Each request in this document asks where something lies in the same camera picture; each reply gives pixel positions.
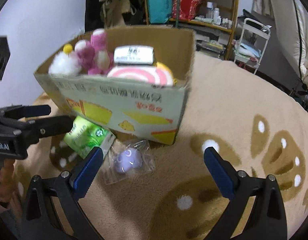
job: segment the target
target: red patterned bag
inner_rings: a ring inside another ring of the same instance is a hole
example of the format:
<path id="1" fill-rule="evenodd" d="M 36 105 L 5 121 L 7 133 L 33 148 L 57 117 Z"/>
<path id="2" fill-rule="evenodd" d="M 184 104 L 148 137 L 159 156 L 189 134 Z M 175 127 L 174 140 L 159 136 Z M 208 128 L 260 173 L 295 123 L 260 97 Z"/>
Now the red patterned bag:
<path id="1" fill-rule="evenodd" d="M 203 0 L 180 0 L 180 20 L 193 20 Z M 177 0 L 173 0 L 172 17 L 176 19 Z"/>

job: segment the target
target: shelving unit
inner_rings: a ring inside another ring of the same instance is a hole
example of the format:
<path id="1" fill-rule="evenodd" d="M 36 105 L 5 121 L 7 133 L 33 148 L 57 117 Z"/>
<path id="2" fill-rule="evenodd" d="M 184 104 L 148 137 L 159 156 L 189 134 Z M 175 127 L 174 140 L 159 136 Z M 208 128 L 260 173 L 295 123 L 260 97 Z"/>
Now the shelving unit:
<path id="1" fill-rule="evenodd" d="M 144 0 L 144 1 L 145 1 L 146 24 L 149 25 L 147 0 Z M 230 53 L 231 53 L 231 46 L 232 46 L 232 41 L 233 41 L 233 38 L 234 38 L 234 32 L 235 32 L 235 27 L 236 27 L 237 11 L 238 11 L 238 0 L 232 0 L 230 12 L 231 12 L 231 20 L 233 22 L 233 25 L 232 25 L 231 29 L 226 29 L 226 28 L 219 26 L 219 25 L 199 22 L 199 21 L 195 21 L 195 20 L 190 20 L 190 21 L 179 20 L 179 22 L 183 22 L 183 23 L 187 23 L 187 24 L 200 25 L 200 26 L 206 26 L 206 27 L 209 27 L 209 28 L 213 28 L 213 29 L 217 29 L 217 30 L 221 30 L 221 31 L 224 31 L 226 33 L 229 33 L 230 39 L 229 39 L 229 43 L 226 46 L 226 54 L 225 54 L 225 57 L 224 57 L 224 59 L 227 60 L 230 56 Z M 169 19 L 169 21 L 175 22 L 175 19 L 171 18 L 171 19 Z"/>

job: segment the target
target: cardboard box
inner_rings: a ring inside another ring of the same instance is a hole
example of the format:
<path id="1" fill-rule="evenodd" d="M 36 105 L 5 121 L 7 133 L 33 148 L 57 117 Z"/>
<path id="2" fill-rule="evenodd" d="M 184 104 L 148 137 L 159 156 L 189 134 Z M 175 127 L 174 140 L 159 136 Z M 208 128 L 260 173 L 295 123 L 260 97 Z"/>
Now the cardboard box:
<path id="1" fill-rule="evenodd" d="M 48 74 L 54 55 L 34 73 L 38 83 L 62 110 L 79 114 L 103 127 L 171 145 L 183 116 L 194 61 L 195 35 L 191 30 L 152 26 L 106 29 L 108 51 L 118 46 L 147 45 L 178 80 L 173 87 L 107 78 L 101 75 Z M 85 33 L 69 43 L 90 40 Z"/>

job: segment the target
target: green tissue packet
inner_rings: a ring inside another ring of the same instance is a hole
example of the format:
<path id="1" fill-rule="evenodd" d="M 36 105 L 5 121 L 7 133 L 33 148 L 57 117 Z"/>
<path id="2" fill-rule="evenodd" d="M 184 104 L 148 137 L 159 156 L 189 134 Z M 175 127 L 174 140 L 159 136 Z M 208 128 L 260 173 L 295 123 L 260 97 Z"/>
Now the green tissue packet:
<path id="1" fill-rule="evenodd" d="M 79 115 L 73 122 L 72 130 L 65 134 L 63 139 L 63 141 L 83 159 L 94 146 L 100 147 L 103 150 L 103 158 L 105 158 L 114 140 L 115 135 L 111 131 Z"/>

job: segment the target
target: wooden shelf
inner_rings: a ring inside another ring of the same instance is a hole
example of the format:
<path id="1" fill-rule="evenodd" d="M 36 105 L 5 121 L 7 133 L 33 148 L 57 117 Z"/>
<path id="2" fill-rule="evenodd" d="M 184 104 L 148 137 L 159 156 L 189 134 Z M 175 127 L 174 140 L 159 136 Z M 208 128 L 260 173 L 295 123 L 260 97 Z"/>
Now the wooden shelf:
<path id="1" fill-rule="evenodd" d="M 171 22 L 175 22 L 176 20 L 173 18 L 170 18 L 169 21 Z M 214 25 L 214 24 L 210 24 L 210 23 L 205 23 L 205 22 L 200 22 L 200 21 L 194 21 L 194 20 L 190 20 L 190 21 L 185 21 L 185 20 L 179 20 L 179 22 L 182 23 L 187 23 L 187 24 L 197 24 L 197 25 L 201 25 L 201 26 L 206 26 L 206 27 L 210 27 L 213 29 L 217 29 L 217 30 L 221 30 L 223 32 L 227 32 L 227 33 L 231 33 L 232 29 L 226 29 L 222 26 L 219 25 Z"/>

